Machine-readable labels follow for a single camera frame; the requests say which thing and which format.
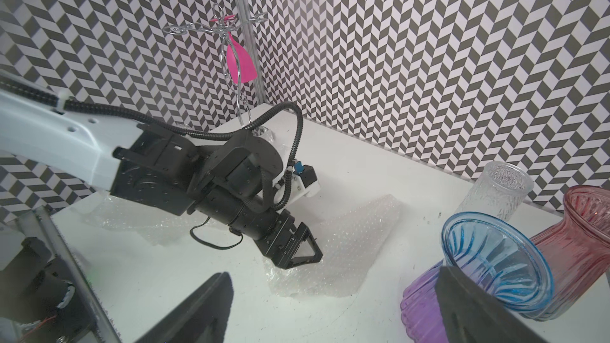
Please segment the clear glass vase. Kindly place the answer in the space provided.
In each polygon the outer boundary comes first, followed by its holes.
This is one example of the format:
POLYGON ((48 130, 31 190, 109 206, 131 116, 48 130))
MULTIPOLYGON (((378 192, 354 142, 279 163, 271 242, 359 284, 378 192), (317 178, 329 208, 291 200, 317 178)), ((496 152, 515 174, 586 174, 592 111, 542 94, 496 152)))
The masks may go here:
POLYGON ((480 212, 507 222, 533 188, 534 181, 521 168, 492 161, 454 213, 480 212))

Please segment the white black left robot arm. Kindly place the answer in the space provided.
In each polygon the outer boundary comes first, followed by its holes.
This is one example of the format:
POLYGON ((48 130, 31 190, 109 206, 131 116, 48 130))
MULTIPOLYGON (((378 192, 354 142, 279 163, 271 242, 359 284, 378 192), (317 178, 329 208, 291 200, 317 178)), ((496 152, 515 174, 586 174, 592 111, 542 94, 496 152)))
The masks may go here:
POLYGON ((281 269, 323 256, 308 226, 288 211, 317 181, 296 157, 303 127, 301 109, 286 102, 238 130, 203 133, 1 74, 3 151, 124 200, 176 216, 206 214, 251 238, 281 269))

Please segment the blue purple vase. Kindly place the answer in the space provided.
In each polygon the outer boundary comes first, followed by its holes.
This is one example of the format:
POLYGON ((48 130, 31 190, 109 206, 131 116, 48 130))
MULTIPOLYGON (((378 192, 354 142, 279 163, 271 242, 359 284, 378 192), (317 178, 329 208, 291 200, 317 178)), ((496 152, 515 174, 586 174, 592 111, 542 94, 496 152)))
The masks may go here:
POLYGON ((506 308, 539 311, 554 295, 554 279, 543 254, 515 227, 480 212, 451 216, 441 232, 444 258, 403 291, 401 320, 414 342, 446 342, 435 294, 440 269, 455 267, 506 308))

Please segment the pink vase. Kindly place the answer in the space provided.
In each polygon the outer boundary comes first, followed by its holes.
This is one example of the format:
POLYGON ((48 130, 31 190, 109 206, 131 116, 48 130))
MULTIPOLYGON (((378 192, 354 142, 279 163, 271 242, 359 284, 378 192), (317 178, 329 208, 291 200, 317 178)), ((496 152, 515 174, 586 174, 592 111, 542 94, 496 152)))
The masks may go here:
POLYGON ((554 293, 545 307, 523 312, 527 319, 557 319, 609 270, 609 191, 571 187, 563 206, 562 221, 531 238, 551 269, 554 293))

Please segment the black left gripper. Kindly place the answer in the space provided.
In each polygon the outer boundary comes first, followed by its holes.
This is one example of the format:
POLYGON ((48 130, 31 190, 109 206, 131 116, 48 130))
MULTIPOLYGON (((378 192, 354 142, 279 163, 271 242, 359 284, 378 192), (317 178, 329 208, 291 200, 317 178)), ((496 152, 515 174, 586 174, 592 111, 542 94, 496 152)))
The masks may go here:
POLYGON ((283 162, 268 141, 239 131, 223 145, 198 146, 156 125, 140 128, 130 148, 113 152, 120 165, 111 195, 177 216, 200 211, 252 238, 280 269, 322 260, 310 228, 273 209, 283 162))

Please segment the clear bubble wrap sheet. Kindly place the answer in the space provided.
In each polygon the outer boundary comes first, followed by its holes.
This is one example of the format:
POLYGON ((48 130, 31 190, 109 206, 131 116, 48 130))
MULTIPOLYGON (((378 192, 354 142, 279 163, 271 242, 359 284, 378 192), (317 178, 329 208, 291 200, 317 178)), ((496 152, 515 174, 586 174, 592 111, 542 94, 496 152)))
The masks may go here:
POLYGON ((84 216, 88 225, 110 231, 135 232, 149 244, 159 246, 169 246, 189 237, 190 229, 206 220, 207 216, 200 212, 176 216, 106 193, 84 216))

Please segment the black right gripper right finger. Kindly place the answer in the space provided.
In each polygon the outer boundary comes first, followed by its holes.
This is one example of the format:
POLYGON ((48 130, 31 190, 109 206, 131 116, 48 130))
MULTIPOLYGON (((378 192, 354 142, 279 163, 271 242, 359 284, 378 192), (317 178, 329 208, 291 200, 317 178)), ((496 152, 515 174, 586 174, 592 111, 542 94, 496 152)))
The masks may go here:
POLYGON ((536 343, 544 339, 520 322, 496 298, 459 268, 440 268, 435 284, 449 342, 536 343))

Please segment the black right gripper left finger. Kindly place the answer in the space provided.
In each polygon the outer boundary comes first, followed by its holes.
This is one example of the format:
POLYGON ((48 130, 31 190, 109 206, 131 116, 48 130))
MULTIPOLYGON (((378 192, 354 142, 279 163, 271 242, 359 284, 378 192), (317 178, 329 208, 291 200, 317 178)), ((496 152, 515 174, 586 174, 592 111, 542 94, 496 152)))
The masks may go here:
POLYGON ((233 298, 230 274, 215 273, 138 341, 223 342, 233 298))

